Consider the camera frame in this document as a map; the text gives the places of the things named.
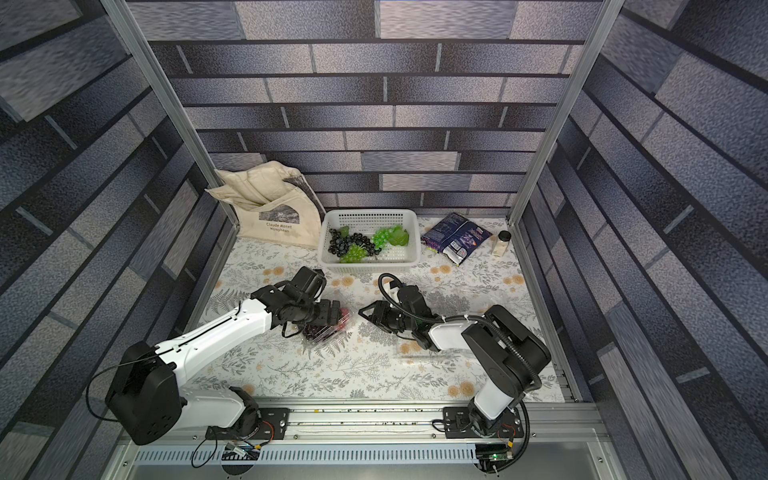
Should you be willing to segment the clear clamshell container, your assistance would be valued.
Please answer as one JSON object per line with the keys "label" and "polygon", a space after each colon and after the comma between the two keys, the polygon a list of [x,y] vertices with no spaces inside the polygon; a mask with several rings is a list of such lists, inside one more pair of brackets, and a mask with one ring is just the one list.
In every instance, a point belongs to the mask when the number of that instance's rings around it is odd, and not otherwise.
{"label": "clear clamshell container", "polygon": [[423,349],[435,352],[446,350],[469,351],[470,347],[463,333],[477,323],[472,315],[438,315],[429,331],[431,342],[417,342]]}
{"label": "clear clamshell container", "polygon": [[347,325],[351,314],[347,307],[339,308],[340,319],[334,325],[307,325],[301,332],[305,341],[310,345],[326,343],[340,334]]}

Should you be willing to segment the right aluminium frame post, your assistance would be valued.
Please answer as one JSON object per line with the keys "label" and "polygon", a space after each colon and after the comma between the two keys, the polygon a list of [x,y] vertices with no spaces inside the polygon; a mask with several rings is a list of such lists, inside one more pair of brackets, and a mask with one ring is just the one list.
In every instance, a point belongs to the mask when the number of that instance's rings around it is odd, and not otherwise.
{"label": "right aluminium frame post", "polygon": [[613,24],[624,5],[624,0],[603,1],[585,41],[582,53],[568,79],[566,89],[559,100],[554,117],[545,130],[544,136],[524,177],[522,187],[517,192],[514,205],[509,215],[509,226],[515,230],[521,223],[524,210],[530,202],[534,187],[537,185],[545,164],[553,155],[556,140],[580,95],[584,84],[593,69],[597,56],[603,48]]}

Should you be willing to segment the white plastic basket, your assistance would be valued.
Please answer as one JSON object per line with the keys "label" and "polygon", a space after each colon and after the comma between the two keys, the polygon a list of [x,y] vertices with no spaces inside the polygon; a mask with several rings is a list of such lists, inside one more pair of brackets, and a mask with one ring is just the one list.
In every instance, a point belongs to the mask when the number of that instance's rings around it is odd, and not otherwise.
{"label": "white plastic basket", "polygon": [[323,221],[317,256],[338,273],[409,269],[421,257],[417,216],[407,209],[334,210]]}

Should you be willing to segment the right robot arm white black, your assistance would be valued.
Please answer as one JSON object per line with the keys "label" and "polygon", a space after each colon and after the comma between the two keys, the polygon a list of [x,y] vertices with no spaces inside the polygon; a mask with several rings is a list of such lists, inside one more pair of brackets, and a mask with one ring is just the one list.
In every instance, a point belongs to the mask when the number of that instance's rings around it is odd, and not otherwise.
{"label": "right robot arm white black", "polygon": [[509,430],[504,415],[542,387],[540,373],[552,360],[543,341],[501,305],[482,315],[442,316],[432,312],[417,286],[396,279],[391,285],[397,296],[381,286],[383,298],[358,311],[363,319],[386,333],[407,334],[425,350],[469,352],[485,372],[487,382],[448,427],[478,437]]}

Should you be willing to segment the aluminium frame post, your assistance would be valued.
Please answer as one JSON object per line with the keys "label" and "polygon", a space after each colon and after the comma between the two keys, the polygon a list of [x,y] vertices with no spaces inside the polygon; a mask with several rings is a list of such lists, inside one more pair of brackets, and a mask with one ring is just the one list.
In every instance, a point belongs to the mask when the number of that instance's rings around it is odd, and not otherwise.
{"label": "aluminium frame post", "polygon": [[545,130],[544,136],[524,177],[522,187],[517,192],[514,205],[509,215],[509,226],[515,230],[521,223],[524,210],[530,202],[534,187],[537,185],[545,164],[553,155],[556,140],[580,95],[584,84],[593,69],[597,56],[603,48],[613,24],[624,5],[624,0],[603,1],[585,41],[582,53],[568,79],[566,89],[559,100],[554,117]]}
{"label": "aluminium frame post", "polygon": [[100,4],[156,94],[208,185],[213,188],[220,187],[222,181],[215,172],[210,155],[127,3],[122,0],[100,0]]}

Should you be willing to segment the green grape bunch right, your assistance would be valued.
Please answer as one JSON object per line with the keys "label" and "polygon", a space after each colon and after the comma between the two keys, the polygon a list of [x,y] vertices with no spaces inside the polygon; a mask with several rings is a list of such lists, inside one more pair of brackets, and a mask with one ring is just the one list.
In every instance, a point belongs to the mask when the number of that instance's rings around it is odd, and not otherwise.
{"label": "green grape bunch right", "polygon": [[402,225],[380,228],[372,236],[377,249],[383,249],[386,245],[407,246],[409,241],[410,235]]}

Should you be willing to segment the floral tablecloth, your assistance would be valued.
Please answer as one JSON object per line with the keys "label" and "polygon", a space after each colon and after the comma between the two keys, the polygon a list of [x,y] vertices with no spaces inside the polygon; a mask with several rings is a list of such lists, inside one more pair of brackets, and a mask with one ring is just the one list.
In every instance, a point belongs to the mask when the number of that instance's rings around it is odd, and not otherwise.
{"label": "floral tablecloth", "polygon": [[[399,273],[416,285],[428,306],[445,316],[480,315],[495,304],[507,308],[536,335],[542,333],[526,279],[514,249],[493,253],[490,238],[462,265],[425,250],[418,264]],[[466,351],[430,352],[409,334],[391,335],[358,316],[380,297],[375,272],[325,272],[322,296],[337,300],[350,315],[342,330],[322,342],[309,341],[295,327],[277,328],[247,340],[192,379],[197,388],[237,386],[260,398],[320,398],[463,401],[488,377]]]}

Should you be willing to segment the dark blue snack bag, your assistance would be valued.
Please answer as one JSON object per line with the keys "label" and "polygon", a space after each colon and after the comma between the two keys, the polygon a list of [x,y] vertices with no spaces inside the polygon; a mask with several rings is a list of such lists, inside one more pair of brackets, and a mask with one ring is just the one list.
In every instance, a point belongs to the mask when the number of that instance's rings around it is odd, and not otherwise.
{"label": "dark blue snack bag", "polygon": [[450,213],[424,233],[421,242],[459,266],[490,237],[491,232],[484,227],[458,213]]}

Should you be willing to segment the dark purple grape bunch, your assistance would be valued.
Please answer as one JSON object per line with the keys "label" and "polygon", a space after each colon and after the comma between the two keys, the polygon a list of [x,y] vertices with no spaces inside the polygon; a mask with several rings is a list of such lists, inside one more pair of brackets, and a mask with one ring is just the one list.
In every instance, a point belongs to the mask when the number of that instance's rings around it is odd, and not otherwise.
{"label": "dark purple grape bunch", "polygon": [[306,325],[302,330],[303,337],[314,343],[322,343],[336,333],[335,325]]}

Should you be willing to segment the small black-capped bottle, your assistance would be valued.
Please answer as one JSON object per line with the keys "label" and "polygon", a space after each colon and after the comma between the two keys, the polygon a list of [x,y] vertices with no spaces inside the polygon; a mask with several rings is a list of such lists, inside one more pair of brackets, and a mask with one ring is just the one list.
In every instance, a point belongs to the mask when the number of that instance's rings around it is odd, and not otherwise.
{"label": "small black-capped bottle", "polygon": [[494,256],[501,257],[505,254],[511,241],[512,235],[508,230],[502,230],[496,235],[492,253]]}

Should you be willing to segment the green grape bunch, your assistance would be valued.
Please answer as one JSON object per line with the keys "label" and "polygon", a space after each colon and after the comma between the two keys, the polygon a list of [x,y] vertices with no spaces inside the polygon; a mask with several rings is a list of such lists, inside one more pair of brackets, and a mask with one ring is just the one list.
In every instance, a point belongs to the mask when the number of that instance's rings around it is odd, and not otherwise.
{"label": "green grape bunch", "polygon": [[372,236],[377,249],[383,249],[386,245],[407,246],[409,241],[410,235],[402,225],[380,228]]}
{"label": "green grape bunch", "polygon": [[339,260],[341,263],[360,263],[368,257],[368,250],[360,245],[352,244]]}

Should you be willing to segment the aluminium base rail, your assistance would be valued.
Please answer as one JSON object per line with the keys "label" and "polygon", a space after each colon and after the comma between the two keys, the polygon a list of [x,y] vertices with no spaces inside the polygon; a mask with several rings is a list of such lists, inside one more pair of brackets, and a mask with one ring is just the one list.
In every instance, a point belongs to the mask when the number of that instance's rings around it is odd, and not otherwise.
{"label": "aluminium base rail", "polygon": [[605,425],[588,403],[524,402],[505,411],[497,431],[485,436],[454,404],[267,403],[261,413],[271,424],[251,440],[206,440],[194,428],[145,446],[128,442],[115,450],[105,475],[125,478],[140,466],[214,466],[242,475],[266,465],[514,463],[537,443],[585,445],[599,477],[619,471]]}

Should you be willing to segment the black grape bunch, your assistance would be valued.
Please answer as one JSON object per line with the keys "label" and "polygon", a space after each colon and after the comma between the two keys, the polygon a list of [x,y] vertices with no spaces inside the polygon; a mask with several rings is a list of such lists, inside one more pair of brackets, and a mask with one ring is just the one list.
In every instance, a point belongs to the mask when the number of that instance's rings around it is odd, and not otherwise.
{"label": "black grape bunch", "polygon": [[368,257],[377,256],[381,252],[381,249],[377,249],[373,244],[371,238],[361,233],[351,232],[348,226],[340,229],[330,229],[329,234],[330,241],[327,251],[338,259],[347,252],[352,244],[357,244],[367,249]]}

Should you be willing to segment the red grape bunch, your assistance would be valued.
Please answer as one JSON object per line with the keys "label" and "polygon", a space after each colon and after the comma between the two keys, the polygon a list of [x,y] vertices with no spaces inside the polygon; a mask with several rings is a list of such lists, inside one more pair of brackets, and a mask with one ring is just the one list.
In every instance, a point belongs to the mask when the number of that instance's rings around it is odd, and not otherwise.
{"label": "red grape bunch", "polygon": [[346,328],[347,323],[349,322],[351,318],[351,313],[348,308],[342,307],[340,310],[341,318],[339,319],[339,322],[335,326],[336,331],[342,331]]}

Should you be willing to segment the green grape bunch front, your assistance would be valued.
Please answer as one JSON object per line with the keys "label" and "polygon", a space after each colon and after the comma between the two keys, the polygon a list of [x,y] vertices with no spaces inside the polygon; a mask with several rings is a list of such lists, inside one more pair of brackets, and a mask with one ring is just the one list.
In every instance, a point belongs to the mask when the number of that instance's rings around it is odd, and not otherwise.
{"label": "green grape bunch front", "polygon": [[368,257],[368,250],[360,245],[352,244],[339,260],[341,263],[360,263]]}

